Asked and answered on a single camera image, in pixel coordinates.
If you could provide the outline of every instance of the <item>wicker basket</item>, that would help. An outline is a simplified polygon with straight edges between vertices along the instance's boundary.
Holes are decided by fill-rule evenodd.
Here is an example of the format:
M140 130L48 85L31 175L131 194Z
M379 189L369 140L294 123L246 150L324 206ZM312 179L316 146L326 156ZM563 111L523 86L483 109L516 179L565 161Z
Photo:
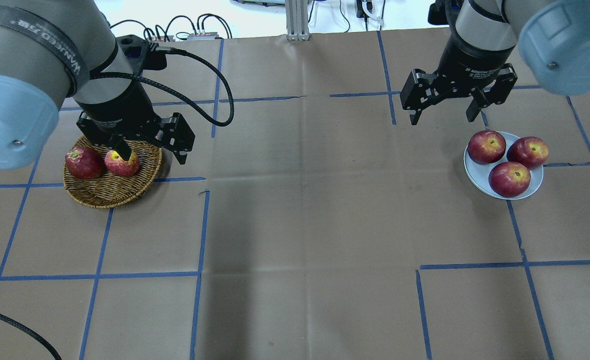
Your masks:
M144 194L157 177L162 165L162 150L144 141L126 141L139 157L139 171L133 176L123 177L106 171L100 177L82 180L73 177L64 163L64 189L77 203L94 209L120 207ZM102 157L108 152L105 146L93 146L82 136L75 146L93 148Z

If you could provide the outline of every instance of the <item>metal bracket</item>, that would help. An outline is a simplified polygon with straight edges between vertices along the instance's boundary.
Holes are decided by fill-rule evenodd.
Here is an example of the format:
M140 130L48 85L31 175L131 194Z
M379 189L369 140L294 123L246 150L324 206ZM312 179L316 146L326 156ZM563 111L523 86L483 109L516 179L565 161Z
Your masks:
M308 41L308 0L286 0L286 38L289 41Z

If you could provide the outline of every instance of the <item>red apple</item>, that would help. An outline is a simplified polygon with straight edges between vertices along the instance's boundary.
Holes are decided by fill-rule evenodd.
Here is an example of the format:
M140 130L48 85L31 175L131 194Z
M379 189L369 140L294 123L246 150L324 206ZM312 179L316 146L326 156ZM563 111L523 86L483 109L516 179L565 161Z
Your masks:
M493 130L483 130L473 135L468 142L468 155L480 165L496 163L506 152L506 139Z
M101 155L89 147L74 147L66 154L65 159L66 168L74 178L94 179L106 169Z
M124 160L115 150L109 150L103 162L111 173L119 176L133 176L139 170L139 157L132 151L130 159Z
M514 198L530 186L530 170L520 162L502 162L491 170L488 182L497 194L505 198Z
M510 146L507 158L533 170L548 160L548 145L536 136L522 137Z

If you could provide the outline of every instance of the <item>cardboard surface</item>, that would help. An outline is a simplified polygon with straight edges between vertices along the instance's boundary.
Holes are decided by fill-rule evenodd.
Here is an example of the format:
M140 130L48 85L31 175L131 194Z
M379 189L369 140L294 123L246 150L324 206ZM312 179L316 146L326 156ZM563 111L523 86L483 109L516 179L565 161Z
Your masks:
M411 126L399 91L433 71L447 29L173 44L220 66L235 120L196 133L144 197L68 198L70 102L36 166L0 171L0 312L80 359L590 358L590 94L518 87L473 123L446 100ZM224 120L192 60L146 75ZM533 196L483 194L464 148L484 130L551 147ZM45 358L0 323L0 359Z

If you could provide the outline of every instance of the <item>blue plastic cap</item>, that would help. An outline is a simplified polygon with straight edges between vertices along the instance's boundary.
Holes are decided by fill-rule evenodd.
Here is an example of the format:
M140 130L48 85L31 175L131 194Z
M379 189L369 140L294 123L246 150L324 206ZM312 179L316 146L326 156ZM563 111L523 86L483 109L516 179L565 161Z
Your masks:
M59 110L43 91L0 75L0 169L34 161L58 119Z
M530 18L519 52L539 84L565 96L590 91L590 0L558 0Z

